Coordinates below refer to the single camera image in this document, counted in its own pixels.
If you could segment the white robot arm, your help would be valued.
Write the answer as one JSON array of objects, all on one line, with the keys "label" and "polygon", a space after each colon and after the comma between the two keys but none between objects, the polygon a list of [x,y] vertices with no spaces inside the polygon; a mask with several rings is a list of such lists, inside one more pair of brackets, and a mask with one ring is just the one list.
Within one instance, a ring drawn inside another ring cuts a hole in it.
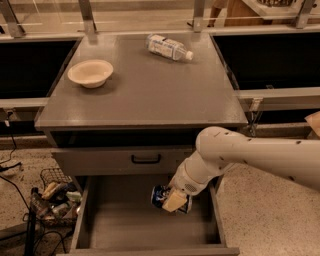
[{"label": "white robot arm", "polygon": [[252,138],[222,127],[209,127],[196,138],[196,149],[178,167],[163,203],[168,212],[204,190],[229,165],[240,163],[320,190],[320,141]]}]

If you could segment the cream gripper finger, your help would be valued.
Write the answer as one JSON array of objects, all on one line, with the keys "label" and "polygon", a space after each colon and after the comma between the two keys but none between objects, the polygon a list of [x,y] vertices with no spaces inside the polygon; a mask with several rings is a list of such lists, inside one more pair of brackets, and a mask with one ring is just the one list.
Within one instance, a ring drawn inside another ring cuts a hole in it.
[{"label": "cream gripper finger", "polygon": [[173,212],[182,207],[187,202],[187,195],[178,189],[172,188],[165,199],[162,208],[168,212]]}]

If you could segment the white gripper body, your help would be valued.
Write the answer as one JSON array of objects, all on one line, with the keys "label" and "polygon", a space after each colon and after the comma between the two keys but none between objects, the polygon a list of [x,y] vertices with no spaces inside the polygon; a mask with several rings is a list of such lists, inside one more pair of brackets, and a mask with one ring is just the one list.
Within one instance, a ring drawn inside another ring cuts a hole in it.
[{"label": "white gripper body", "polygon": [[204,190],[212,179],[213,175],[203,164],[182,163],[169,182],[169,187],[195,196]]}]

